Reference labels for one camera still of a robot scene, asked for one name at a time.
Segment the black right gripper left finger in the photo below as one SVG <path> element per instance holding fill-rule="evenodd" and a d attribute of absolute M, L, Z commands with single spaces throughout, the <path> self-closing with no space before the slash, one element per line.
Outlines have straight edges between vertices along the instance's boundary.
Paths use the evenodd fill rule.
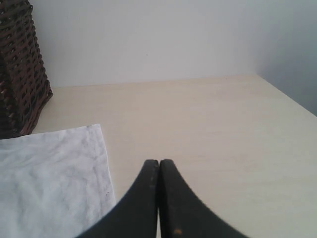
<path fill-rule="evenodd" d="M 159 178 L 157 160 L 146 160 L 135 181 L 107 215 L 83 232 L 81 238 L 155 238 Z"/>

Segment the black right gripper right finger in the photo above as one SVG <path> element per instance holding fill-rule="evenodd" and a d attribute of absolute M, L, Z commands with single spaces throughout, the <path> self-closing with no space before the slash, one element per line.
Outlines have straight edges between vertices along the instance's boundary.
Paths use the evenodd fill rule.
<path fill-rule="evenodd" d="M 211 211 L 188 186 L 175 163 L 159 164 L 158 210 L 162 238 L 241 238 Z"/>

